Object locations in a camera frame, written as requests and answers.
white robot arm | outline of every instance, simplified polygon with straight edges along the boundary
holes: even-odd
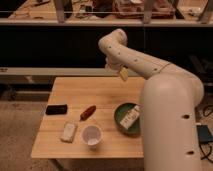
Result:
[[[99,41],[112,69],[126,66],[147,81],[140,96],[145,171],[201,171],[194,108],[204,94],[192,73],[127,48],[121,29]]]

white paper cup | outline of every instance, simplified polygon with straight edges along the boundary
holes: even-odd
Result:
[[[82,139],[91,150],[97,148],[102,139],[101,129],[96,125],[89,125],[82,132]]]

black wall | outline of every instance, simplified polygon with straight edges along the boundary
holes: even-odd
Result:
[[[26,0],[0,0],[0,17],[6,18],[12,14],[12,11],[16,10]]]
[[[115,27],[0,26],[0,67],[98,67],[98,40]],[[123,28],[128,46],[187,67],[213,57],[213,28]]]

cable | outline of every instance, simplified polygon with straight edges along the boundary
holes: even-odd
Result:
[[[212,146],[209,143],[208,143],[208,146],[209,146],[209,152],[206,154],[203,151],[202,144],[199,145],[200,150],[203,153],[203,157],[201,157],[201,160],[207,159],[210,163],[213,164],[213,160],[209,158],[209,156],[212,154]]]
[[[29,5],[25,5],[23,7],[20,7],[18,10],[21,10],[21,9],[24,9],[24,8],[30,8],[30,7],[37,7],[37,6],[44,5],[44,4],[47,4],[47,3],[50,3],[50,2],[51,2],[51,0],[39,2],[39,3],[33,3],[33,4],[29,4]]]
[[[208,117],[213,113],[213,105],[207,105],[203,108],[202,114],[204,117]]]

tiled floor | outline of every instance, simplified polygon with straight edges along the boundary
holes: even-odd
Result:
[[[1,171],[55,171],[46,159],[32,159],[30,153],[36,132],[49,96],[48,91],[17,91],[13,100],[2,92],[0,100],[0,170]],[[205,104],[212,103],[212,97]],[[202,118],[213,132],[213,115]],[[78,171],[139,171],[139,159],[117,160],[60,160],[66,168]],[[202,161],[203,171],[212,171],[213,164]]]

